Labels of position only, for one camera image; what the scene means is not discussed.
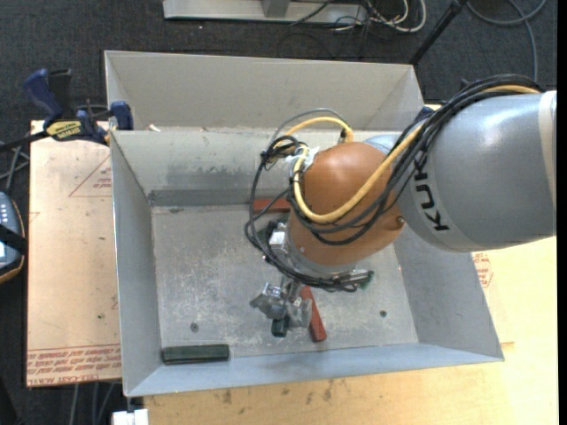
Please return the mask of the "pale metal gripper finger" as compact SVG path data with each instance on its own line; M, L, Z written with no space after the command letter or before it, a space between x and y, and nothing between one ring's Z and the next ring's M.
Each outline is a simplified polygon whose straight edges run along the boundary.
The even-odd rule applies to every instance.
M266 282L261 293L250 301L250 307L258 309L270 320L284 318L284 299L281 288Z
M285 304L290 328L307 328L312 320L313 300L297 297Z

